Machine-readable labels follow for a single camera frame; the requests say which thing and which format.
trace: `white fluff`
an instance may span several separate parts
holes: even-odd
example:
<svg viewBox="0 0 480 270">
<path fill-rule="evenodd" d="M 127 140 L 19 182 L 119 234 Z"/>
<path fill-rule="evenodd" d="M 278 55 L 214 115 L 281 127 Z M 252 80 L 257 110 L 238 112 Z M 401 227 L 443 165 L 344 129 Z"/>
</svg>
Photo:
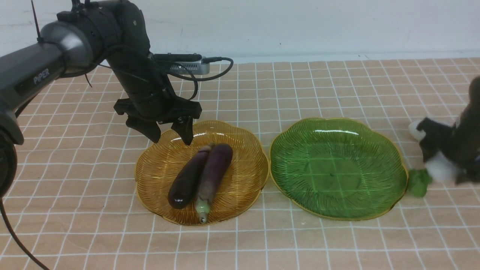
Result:
<svg viewBox="0 0 480 270">
<path fill-rule="evenodd" d="M 426 133 L 424 131 L 417 130 L 417 126 L 420 122 L 421 120 L 416 120 L 413 121 L 410 125 L 408 125 L 408 131 L 417 141 L 421 141 L 426 136 Z"/>
<path fill-rule="evenodd" d="M 461 168 L 453 164 L 440 151 L 429 159 L 424 166 L 433 181 L 441 184 L 455 182 L 456 177 L 462 172 Z"/>
<path fill-rule="evenodd" d="M 421 141 L 426 133 L 418 131 L 417 126 L 421 120 L 417 120 L 408 125 L 408 131 L 417 141 Z M 462 169 L 457 167 L 440 151 L 435 156 L 429 159 L 424 164 L 428 174 L 436 183 L 447 184 L 455 182 L 456 177 L 462 172 Z"/>
</svg>

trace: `eggplant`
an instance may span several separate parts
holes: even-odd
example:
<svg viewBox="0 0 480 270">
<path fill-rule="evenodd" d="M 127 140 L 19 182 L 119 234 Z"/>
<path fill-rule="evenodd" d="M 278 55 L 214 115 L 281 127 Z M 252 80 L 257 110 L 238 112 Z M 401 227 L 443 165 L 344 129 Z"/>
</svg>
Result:
<svg viewBox="0 0 480 270">
<path fill-rule="evenodd" d="M 201 224 L 207 223 L 207 217 L 216 192 L 232 162 L 232 158 L 233 149 L 225 143 L 217 144 L 208 155 L 195 202 L 195 211 Z"/>
<path fill-rule="evenodd" d="M 183 209 L 195 198 L 198 183 L 210 151 L 215 143 L 201 147 L 181 169 L 168 191 L 168 203 L 175 209 Z"/>
</svg>

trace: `robotic arm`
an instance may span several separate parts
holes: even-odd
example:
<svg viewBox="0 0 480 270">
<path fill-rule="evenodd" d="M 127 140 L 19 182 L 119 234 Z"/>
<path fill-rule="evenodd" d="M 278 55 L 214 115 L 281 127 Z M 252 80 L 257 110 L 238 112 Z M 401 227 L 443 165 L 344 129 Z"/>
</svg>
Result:
<svg viewBox="0 0 480 270">
<path fill-rule="evenodd" d="M 198 81 L 221 77 L 233 66 L 229 58 L 153 54 L 143 13 L 128 0 L 72 0 L 71 11 L 58 13 L 57 21 L 41 31 L 37 26 L 37 33 L 36 44 L 0 57 L 0 199 L 15 177 L 14 145 L 24 142 L 17 117 L 52 81 L 85 75 L 107 60 L 128 95 L 114 105 L 117 114 L 127 114 L 126 125 L 157 143 L 161 134 L 157 123 L 172 123 L 189 145 L 193 120 L 202 112 L 200 103 L 191 101 Z M 223 73 L 194 77 L 209 73 L 210 63 L 222 60 L 230 61 Z M 194 81 L 193 97 L 178 97 L 168 74 Z"/>
</svg>

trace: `yellow glass plate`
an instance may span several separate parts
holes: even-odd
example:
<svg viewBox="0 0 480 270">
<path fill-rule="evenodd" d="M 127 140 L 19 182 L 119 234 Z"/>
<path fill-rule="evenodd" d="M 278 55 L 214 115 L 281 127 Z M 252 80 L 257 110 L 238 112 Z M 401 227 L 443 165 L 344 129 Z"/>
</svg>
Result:
<svg viewBox="0 0 480 270">
<path fill-rule="evenodd" d="M 200 224 L 195 199 L 184 209 L 174 209 L 167 196 L 183 166 L 200 147 L 211 142 L 229 144 L 233 158 L 211 207 L 208 223 Z M 140 156 L 135 168 L 137 196 L 149 211 L 172 223 L 212 225 L 242 214 L 255 203 L 268 179 L 268 168 L 269 160 L 253 133 L 220 121 L 202 121 L 193 124 L 190 146 L 170 129 Z"/>
</svg>

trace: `eggplant stem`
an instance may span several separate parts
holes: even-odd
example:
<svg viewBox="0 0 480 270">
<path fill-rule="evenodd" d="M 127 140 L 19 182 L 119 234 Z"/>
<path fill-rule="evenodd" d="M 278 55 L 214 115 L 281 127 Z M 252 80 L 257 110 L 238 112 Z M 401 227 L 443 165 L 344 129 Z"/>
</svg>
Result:
<svg viewBox="0 0 480 270">
<path fill-rule="evenodd" d="M 199 218 L 200 218 L 200 223 L 201 223 L 201 224 L 207 223 L 207 213 L 205 213 L 205 212 L 200 212 L 200 213 L 198 213 L 198 216 L 199 216 Z"/>
<path fill-rule="evenodd" d="M 195 203 L 195 210 L 197 211 L 200 223 L 205 224 L 207 222 L 207 216 L 210 213 L 210 205 L 208 205 L 208 201 L 198 198 Z"/>
</svg>

